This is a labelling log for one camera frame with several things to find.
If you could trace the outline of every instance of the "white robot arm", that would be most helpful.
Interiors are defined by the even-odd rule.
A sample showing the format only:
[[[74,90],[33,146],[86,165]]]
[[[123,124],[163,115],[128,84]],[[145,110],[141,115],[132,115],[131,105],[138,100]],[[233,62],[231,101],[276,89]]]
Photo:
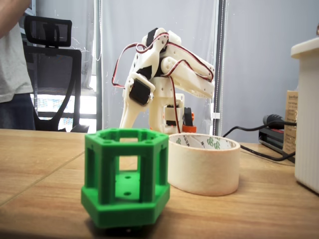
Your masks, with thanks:
[[[142,43],[130,44],[122,54],[131,47],[136,47],[137,53],[125,86],[115,83],[120,58],[112,78],[114,86],[124,88],[120,128],[132,127],[138,114],[150,107],[149,123],[153,130],[181,132],[184,95],[175,94],[175,87],[199,98],[212,98],[214,67],[183,48],[180,37],[163,28],[152,30]]]

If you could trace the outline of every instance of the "green 3d printed part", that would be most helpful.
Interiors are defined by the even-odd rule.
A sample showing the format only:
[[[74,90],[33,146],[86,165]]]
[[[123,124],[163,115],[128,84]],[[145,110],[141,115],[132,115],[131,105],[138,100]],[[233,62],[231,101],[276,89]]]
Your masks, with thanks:
[[[148,129],[87,134],[81,202],[94,224],[117,228],[155,223],[169,200],[167,154],[168,136]],[[119,156],[132,155],[138,156],[137,170],[120,171]]]

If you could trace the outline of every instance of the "black chair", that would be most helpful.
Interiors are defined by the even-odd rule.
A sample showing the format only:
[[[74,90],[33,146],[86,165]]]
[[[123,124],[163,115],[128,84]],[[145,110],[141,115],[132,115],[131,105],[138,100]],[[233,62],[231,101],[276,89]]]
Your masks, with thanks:
[[[87,132],[88,126],[80,125],[81,51],[60,49],[71,45],[72,22],[38,16],[24,20],[27,40],[37,46],[24,46],[24,55],[34,93],[34,123],[36,130],[66,131],[58,129],[63,118],[72,119],[72,130]],[[51,100],[60,104],[56,112],[41,111],[39,95],[65,96]]]

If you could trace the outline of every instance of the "masking tape roll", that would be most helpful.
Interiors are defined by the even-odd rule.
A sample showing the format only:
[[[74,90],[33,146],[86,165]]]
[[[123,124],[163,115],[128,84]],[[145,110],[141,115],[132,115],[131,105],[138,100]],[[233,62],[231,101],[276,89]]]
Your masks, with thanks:
[[[239,182],[240,144],[222,137],[179,133],[169,137],[168,182],[183,191],[222,196]]]

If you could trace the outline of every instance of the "wooden tabletop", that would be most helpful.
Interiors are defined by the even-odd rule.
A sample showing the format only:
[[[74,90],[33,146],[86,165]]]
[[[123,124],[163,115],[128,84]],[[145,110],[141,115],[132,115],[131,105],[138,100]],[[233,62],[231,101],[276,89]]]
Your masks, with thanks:
[[[98,230],[80,203],[83,138],[0,130],[0,238],[319,238],[319,197],[296,182],[294,165],[245,151],[235,193],[205,197],[171,187],[155,225]],[[262,145],[246,146],[278,156]],[[135,163],[121,160],[121,169]]]

